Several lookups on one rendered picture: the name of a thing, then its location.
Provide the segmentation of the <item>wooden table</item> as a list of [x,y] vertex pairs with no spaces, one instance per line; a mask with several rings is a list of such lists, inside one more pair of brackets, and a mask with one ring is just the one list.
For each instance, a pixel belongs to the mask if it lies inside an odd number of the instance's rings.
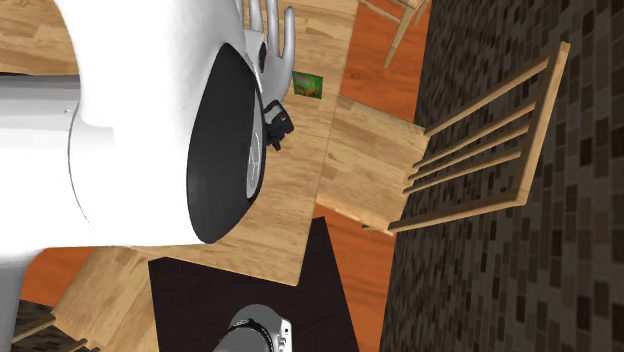
[[[299,282],[325,150],[353,31],[355,0],[279,0],[295,10],[295,69],[324,78],[319,100],[288,92],[294,123],[279,151],[269,149],[257,201],[213,245],[143,246],[145,233],[112,243],[295,286]],[[68,31],[53,0],[0,0],[0,78],[75,74]]]

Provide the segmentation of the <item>dark robot stand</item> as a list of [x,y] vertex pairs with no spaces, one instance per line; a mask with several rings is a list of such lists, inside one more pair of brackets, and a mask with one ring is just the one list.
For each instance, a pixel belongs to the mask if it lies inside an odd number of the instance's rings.
[[295,286],[172,258],[148,267],[159,352],[212,352],[248,304],[264,304],[292,323],[294,352],[359,352],[322,217],[311,223]]

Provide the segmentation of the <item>green box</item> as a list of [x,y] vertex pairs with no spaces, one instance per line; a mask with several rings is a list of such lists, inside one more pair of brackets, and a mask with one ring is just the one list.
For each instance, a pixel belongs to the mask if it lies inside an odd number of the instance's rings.
[[322,98],[323,78],[318,75],[293,71],[292,81],[294,93],[316,99]]

